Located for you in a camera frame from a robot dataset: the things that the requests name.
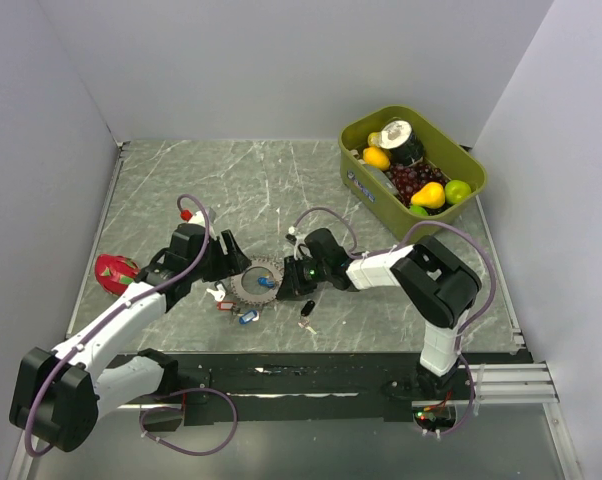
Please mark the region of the large metal keyring with keys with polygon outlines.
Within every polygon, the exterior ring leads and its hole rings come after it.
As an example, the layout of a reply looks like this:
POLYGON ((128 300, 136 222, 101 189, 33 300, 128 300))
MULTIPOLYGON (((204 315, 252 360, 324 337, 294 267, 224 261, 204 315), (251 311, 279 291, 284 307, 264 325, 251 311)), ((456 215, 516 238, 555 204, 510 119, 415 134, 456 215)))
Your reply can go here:
POLYGON ((276 293, 283 279, 280 260, 268 256, 253 256, 250 259, 251 266, 245 272, 215 282, 206 289, 216 305, 222 301, 235 303, 234 311, 222 312, 236 317, 238 323, 239 317, 249 310, 257 310, 261 316, 262 309, 276 301, 276 293))

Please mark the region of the red key tag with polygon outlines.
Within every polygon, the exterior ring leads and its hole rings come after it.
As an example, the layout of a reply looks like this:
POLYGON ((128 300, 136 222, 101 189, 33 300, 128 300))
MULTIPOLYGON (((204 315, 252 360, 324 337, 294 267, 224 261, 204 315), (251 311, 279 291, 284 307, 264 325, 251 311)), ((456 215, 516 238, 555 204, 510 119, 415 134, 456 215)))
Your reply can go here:
POLYGON ((235 310, 235 303, 230 301, 222 301, 218 302, 216 307, 219 311, 232 312, 235 310))

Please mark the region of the blue key tag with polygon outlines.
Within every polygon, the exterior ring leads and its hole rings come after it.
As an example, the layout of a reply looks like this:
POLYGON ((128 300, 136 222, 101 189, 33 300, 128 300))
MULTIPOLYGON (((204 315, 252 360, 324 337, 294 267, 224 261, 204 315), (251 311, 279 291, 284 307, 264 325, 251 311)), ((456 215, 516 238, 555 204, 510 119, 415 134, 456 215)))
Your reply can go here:
POLYGON ((252 322, 256 322, 260 319, 260 313, 257 310, 249 310, 239 317, 239 323, 241 325, 247 325, 252 322))

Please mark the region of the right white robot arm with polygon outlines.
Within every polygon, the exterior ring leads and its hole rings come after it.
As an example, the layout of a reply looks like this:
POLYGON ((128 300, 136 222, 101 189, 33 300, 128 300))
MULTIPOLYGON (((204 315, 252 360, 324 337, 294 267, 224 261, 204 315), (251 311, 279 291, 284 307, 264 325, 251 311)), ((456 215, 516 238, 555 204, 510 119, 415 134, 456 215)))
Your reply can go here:
POLYGON ((460 323, 482 288, 477 274, 431 235, 378 255, 354 259, 327 228, 308 234, 295 254, 284 258, 276 298, 296 300, 329 283, 341 291, 401 288, 425 320, 417 376, 420 391, 440 398, 453 385, 458 366, 460 323))

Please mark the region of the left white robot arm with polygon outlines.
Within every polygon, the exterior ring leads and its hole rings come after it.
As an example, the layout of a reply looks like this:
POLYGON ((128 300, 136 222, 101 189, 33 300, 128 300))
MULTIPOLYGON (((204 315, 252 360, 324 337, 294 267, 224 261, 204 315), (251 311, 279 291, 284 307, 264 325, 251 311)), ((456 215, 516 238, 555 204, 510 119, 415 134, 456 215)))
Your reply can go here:
POLYGON ((143 396, 166 402, 178 393, 177 360, 154 349, 112 367, 121 348, 190 294, 197 281, 215 283, 251 264, 231 231, 182 223, 167 247, 142 267, 124 293, 87 327, 51 350, 21 360, 9 412, 33 458, 80 446, 98 420, 143 396))

